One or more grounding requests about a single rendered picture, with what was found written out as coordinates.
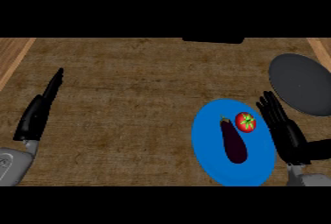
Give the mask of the dark purple eggplant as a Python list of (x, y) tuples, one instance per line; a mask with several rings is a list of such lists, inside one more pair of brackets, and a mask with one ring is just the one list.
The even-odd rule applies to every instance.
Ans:
[(249, 158), (249, 152), (244, 140), (230, 118), (222, 118), (221, 128), (227, 157), (233, 163), (241, 164)]

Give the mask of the black appliance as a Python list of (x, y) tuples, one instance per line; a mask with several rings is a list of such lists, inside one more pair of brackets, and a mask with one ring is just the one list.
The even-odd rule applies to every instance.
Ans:
[(184, 41), (219, 44), (241, 44), (244, 38), (182, 38)]

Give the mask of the red tomato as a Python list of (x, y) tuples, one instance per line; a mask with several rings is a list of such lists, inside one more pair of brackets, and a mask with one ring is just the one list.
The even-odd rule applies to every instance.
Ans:
[(256, 129), (255, 116), (247, 112), (240, 113), (236, 116), (236, 126), (241, 132), (252, 133)]

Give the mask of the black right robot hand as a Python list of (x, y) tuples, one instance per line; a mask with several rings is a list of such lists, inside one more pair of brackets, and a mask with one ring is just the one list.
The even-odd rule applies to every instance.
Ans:
[(273, 91), (265, 91), (256, 103), (268, 125), (278, 155), (290, 165), (311, 165), (312, 160), (331, 158), (331, 139), (307, 141), (296, 122), (289, 118)]

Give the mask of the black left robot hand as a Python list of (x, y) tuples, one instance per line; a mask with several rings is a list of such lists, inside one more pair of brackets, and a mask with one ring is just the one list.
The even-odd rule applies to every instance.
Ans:
[(14, 135), (15, 141), (41, 140), (48, 125), (51, 107), (54, 104), (54, 100), (57, 99), (58, 96), (60, 87), (63, 85), (63, 79), (64, 79), (64, 68), (60, 68), (46, 86), (45, 93), (39, 94), (35, 97), (33, 101), (27, 106), (15, 130)]

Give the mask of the blue plate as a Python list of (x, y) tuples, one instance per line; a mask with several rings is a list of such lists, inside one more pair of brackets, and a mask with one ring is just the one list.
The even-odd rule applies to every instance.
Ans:
[(202, 168), (224, 186), (259, 186), (275, 168), (275, 143), (259, 112), (222, 98), (197, 112), (191, 145)]

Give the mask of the dark grey pan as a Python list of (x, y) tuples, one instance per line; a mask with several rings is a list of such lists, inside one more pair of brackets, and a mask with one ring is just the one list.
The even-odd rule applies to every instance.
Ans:
[(289, 106), (311, 116), (331, 116), (331, 72), (298, 53), (278, 55), (270, 65), (270, 81)]

